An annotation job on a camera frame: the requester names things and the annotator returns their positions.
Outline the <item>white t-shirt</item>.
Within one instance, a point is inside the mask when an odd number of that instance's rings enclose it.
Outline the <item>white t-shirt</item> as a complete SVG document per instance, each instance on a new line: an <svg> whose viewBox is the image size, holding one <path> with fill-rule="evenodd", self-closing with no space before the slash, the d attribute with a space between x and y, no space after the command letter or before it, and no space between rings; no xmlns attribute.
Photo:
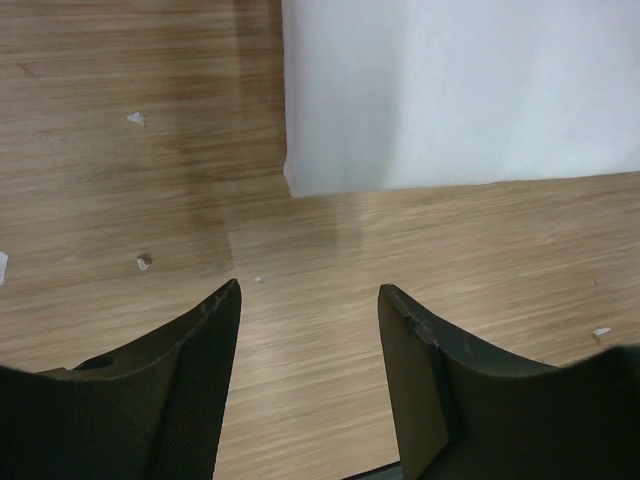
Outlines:
<svg viewBox="0 0 640 480"><path fill-rule="evenodd" d="M635 1L286 1L295 197L639 167Z"/></svg>

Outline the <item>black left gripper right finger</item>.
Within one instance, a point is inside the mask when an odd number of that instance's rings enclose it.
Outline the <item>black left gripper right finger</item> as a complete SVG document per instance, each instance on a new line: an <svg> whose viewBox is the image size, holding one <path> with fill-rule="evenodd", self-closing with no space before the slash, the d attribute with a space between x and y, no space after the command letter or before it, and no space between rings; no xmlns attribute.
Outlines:
<svg viewBox="0 0 640 480"><path fill-rule="evenodd" d="M565 367L501 349L393 285L378 318L407 479L635 479L639 350Z"/></svg>

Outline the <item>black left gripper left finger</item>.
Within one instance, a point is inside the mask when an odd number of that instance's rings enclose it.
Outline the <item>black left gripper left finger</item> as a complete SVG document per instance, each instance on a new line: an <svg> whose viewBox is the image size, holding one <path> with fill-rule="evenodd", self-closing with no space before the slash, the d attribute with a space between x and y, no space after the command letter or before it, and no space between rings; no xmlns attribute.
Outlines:
<svg viewBox="0 0 640 480"><path fill-rule="evenodd" d="M236 351L241 288L72 369L1 370L5 479L209 479Z"/></svg>

